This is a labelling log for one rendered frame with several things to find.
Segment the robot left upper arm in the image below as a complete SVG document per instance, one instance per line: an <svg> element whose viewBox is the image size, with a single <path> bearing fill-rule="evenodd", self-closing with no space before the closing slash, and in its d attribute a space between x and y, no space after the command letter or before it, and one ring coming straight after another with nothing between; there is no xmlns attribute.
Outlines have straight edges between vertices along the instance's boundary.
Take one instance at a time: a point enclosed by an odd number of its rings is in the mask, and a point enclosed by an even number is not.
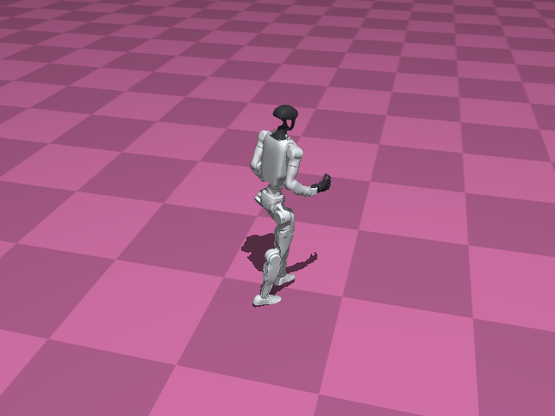
<svg viewBox="0 0 555 416"><path fill-rule="evenodd" d="M264 137L269 131L261 131L258 134L258 143L255 147L253 158L251 160L251 168L260 172L262 171L262 154L263 154L263 145L264 145Z"/></svg>

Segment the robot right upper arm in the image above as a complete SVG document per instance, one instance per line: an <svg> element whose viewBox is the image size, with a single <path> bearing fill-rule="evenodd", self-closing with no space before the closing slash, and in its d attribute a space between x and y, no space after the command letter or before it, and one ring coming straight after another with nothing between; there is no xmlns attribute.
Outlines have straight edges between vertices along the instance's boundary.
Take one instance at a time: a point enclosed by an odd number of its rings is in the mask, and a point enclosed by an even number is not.
<svg viewBox="0 0 555 416"><path fill-rule="evenodd" d="M303 154L303 150L300 147L294 144L288 144L286 155L288 158L288 166L286 170L284 187L287 190L292 191L291 183L293 181L296 181L295 177L297 176L299 164L304 154Z"/></svg>

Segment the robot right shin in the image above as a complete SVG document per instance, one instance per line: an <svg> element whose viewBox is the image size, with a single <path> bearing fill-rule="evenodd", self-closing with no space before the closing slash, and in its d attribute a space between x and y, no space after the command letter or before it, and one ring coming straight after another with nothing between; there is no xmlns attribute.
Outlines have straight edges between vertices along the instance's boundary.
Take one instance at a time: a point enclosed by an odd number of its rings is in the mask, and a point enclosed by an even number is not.
<svg viewBox="0 0 555 416"><path fill-rule="evenodd" d="M262 295L263 299L269 298L268 295L271 291L273 283L277 280L278 273L282 266L282 262L283 262L283 258L281 260L281 257L278 254L274 254L269 258L269 263L267 262L264 263L263 286L261 290L261 295L263 294Z"/></svg>

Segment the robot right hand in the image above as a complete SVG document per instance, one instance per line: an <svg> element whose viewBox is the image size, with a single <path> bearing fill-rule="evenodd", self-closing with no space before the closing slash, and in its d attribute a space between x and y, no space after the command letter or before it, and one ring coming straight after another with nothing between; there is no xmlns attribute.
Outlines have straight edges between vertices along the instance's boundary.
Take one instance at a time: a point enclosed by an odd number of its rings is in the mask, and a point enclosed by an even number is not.
<svg viewBox="0 0 555 416"><path fill-rule="evenodd" d="M326 179L327 176L328 176L328 178ZM331 182L330 175L327 175L327 173L325 173L324 177L323 177L323 180L320 181L318 184L311 185L310 188L316 188L317 187L317 193L325 192L325 191L329 190L330 182Z"/></svg>

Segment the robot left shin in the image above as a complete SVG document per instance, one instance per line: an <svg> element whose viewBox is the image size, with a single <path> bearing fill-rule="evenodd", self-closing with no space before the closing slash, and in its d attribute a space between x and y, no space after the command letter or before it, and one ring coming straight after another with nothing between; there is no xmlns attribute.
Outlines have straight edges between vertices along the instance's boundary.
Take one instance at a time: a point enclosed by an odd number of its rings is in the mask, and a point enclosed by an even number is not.
<svg viewBox="0 0 555 416"><path fill-rule="evenodd" d="M274 248L276 247L276 229L277 229L277 226L276 226L276 228L275 228L275 230L274 230L274 235L275 235ZM289 247L289 249L290 249L290 247ZM286 252L285 255L284 255L283 262L282 262L282 266L281 266L281 269L280 269L280 271L279 271L279 273L278 273L278 275L281 273L281 277L286 276L285 271L286 271L287 257L288 257L288 255L289 255L289 249L287 250L287 252Z"/></svg>

